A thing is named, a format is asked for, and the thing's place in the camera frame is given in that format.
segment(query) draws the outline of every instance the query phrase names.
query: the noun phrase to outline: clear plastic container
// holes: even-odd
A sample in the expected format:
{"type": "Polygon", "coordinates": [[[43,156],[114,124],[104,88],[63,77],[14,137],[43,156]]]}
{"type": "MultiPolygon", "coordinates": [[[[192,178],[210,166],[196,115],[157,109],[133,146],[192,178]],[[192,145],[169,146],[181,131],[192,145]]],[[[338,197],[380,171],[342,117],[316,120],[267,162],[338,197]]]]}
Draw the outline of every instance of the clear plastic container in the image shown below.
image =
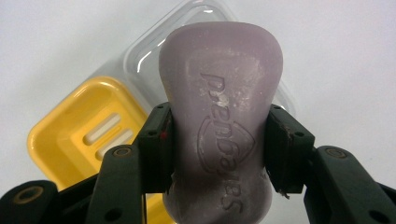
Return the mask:
{"type": "MultiPolygon", "coordinates": [[[[236,21],[231,11],[219,1],[186,1],[175,7],[141,35],[119,57],[106,63],[95,75],[115,76],[126,84],[131,94],[149,113],[167,101],[158,71],[163,41],[177,28],[203,21],[236,21]]],[[[295,109],[286,85],[280,81],[274,104],[283,106],[295,116],[295,109]]]]}

